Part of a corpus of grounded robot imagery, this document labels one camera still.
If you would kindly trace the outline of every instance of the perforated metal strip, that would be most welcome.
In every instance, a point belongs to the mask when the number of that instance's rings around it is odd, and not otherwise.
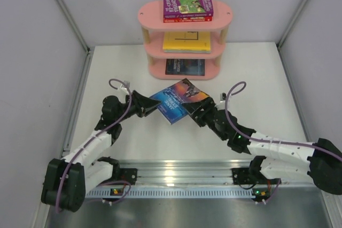
[[[120,198],[121,195],[112,195],[113,189],[98,187],[91,190],[86,198]],[[241,188],[144,188],[133,187],[127,198],[130,199],[223,199],[223,198],[254,198],[252,190]]]

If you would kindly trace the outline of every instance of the pink shelf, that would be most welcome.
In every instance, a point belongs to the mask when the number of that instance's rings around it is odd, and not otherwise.
[[[166,75],[166,59],[154,59],[154,65],[149,65],[149,71],[155,78],[163,80],[182,80],[188,78],[190,80],[211,80],[216,77],[220,68],[214,65],[214,60],[205,60],[205,76],[188,76],[188,75]]]
[[[145,4],[138,12],[141,26],[149,30],[168,31],[213,31],[226,28],[233,17],[231,8],[221,1],[213,1],[214,17],[204,22],[163,23],[163,2],[153,1]]]
[[[164,40],[164,32],[150,33],[150,44],[144,44],[148,55],[158,59],[213,59],[220,56],[226,44],[219,44],[220,34],[217,32],[211,33],[211,53],[165,53],[162,50]]]

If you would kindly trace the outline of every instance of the purple book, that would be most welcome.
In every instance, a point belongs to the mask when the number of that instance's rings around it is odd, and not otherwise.
[[[213,15],[212,0],[164,0],[165,19]]]

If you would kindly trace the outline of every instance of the blue book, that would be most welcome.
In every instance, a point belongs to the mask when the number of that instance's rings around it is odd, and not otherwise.
[[[195,103],[208,96],[185,78],[152,95],[151,98],[161,101],[161,104],[157,107],[158,110],[170,124],[174,124],[187,115],[186,110],[181,105],[182,103]]]
[[[204,59],[166,59],[166,75],[205,75]]]

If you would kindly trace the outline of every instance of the book cover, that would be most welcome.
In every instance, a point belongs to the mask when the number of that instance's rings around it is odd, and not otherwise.
[[[204,59],[166,59],[166,75],[205,75]]]
[[[210,32],[165,32],[162,49],[167,53],[210,53]]]
[[[181,105],[182,103],[195,103],[208,96],[185,78],[152,95],[151,98],[161,101],[157,107],[158,110],[170,124],[174,124],[187,115],[186,110]]]
[[[164,0],[164,18],[213,16],[212,0]]]
[[[164,23],[170,22],[198,22],[198,21],[212,21],[213,17],[189,17],[189,18],[170,18],[170,19],[163,19]]]

